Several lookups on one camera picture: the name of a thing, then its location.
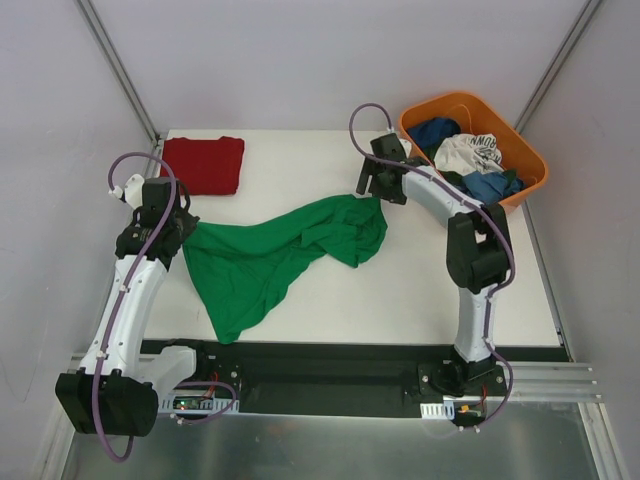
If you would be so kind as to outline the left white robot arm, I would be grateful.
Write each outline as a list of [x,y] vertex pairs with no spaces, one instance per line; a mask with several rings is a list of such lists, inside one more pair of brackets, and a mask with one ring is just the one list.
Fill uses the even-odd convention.
[[198,220],[181,200],[180,184],[168,177],[134,175],[121,195],[133,217],[116,240],[109,298],[87,353],[76,370],[59,375],[55,394],[81,434],[144,437],[165,397],[181,381],[191,389],[204,387],[212,367],[184,346],[141,361],[156,295]]

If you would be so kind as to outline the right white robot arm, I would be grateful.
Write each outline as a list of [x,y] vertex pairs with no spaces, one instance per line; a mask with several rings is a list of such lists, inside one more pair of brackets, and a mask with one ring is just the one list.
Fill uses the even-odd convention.
[[390,203],[412,200],[447,229],[446,267],[459,291],[459,320],[450,359],[429,385],[454,397],[481,388],[497,366],[494,300],[511,282],[515,264],[504,209],[484,206],[446,182],[435,169],[407,156],[394,132],[370,141],[356,191]]

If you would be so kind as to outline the orange plastic basket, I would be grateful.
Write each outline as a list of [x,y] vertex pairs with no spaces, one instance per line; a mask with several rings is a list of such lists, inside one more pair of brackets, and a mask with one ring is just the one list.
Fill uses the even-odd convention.
[[507,214],[518,209],[529,195],[547,182],[548,165],[538,152],[484,99],[465,91],[432,97],[408,107],[400,114],[396,129],[402,138],[411,142],[412,156],[419,156],[433,165],[432,159],[410,137],[408,129],[436,117],[455,120],[463,133],[493,134],[496,137],[504,167],[507,170],[515,169],[525,184],[521,192],[500,201]]

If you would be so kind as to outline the green t-shirt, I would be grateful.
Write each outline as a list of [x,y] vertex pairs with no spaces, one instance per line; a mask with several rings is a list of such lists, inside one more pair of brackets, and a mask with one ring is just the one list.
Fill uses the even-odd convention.
[[201,222],[182,250],[218,342],[231,344],[313,262],[330,256],[357,268],[378,253],[387,229],[379,199],[336,195],[256,225]]

